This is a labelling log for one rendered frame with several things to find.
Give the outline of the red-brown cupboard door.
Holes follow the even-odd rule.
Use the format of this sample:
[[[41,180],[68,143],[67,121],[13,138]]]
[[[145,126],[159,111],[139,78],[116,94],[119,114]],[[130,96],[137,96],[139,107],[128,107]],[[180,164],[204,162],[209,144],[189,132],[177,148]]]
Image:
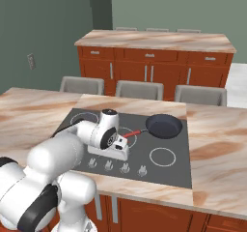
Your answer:
[[[188,232],[189,211],[119,199],[121,232]]]
[[[96,217],[95,199],[85,206],[85,211],[89,219],[95,224],[97,232],[111,232],[110,231],[110,215],[109,201],[106,195],[100,194],[100,202],[102,209],[102,220],[98,220]]]

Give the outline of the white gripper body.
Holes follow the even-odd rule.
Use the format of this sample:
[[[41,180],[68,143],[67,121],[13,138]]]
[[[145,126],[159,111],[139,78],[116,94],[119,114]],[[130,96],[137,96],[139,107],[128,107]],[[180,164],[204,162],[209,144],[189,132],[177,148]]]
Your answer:
[[[128,146],[125,146],[120,150],[120,149],[117,149],[115,145],[113,145],[112,147],[108,149],[100,150],[98,148],[89,146],[88,152],[91,154],[107,157],[110,159],[126,161],[129,155],[129,148]]]

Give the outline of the dark grey hob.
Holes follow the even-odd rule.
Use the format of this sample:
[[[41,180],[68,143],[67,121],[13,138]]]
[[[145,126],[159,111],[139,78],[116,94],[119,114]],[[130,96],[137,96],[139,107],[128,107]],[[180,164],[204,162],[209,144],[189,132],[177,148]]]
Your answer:
[[[75,167],[75,170],[191,189],[187,121],[184,119],[180,121],[182,122],[182,131],[172,139],[159,139],[148,132],[128,138],[129,156],[127,161],[91,154],[88,152],[88,146],[85,146],[84,158]],[[91,158],[96,159],[95,168],[90,168],[88,165]],[[111,171],[104,169],[104,165],[108,160],[113,162]],[[128,173],[122,173],[120,170],[125,162],[130,167]],[[138,175],[138,170],[142,165],[145,165],[148,170],[147,175],[144,177]]]

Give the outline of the grey wall socket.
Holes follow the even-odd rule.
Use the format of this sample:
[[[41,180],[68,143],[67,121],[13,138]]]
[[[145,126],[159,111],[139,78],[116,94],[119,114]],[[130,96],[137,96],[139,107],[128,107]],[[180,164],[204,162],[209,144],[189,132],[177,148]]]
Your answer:
[[[27,55],[28,63],[30,70],[33,70],[36,67],[35,57],[33,53]]]

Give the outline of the red-brown island cupboard run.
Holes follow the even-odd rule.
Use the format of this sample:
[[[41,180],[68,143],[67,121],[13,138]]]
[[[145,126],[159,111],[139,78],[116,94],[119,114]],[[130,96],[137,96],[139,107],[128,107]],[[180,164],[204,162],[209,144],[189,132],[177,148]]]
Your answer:
[[[155,82],[166,101],[178,85],[223,88],[236,53],[223,34],[93,30],[74,44],[81,75],[103,79],[105,95],[120,80]]]

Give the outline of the red-brown drawer front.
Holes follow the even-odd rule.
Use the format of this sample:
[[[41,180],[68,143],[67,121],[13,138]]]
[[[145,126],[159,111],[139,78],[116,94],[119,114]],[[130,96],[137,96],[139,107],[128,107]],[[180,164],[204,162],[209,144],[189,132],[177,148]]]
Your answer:
[[[247,232],[247,220],[209,215],[205,232]]]

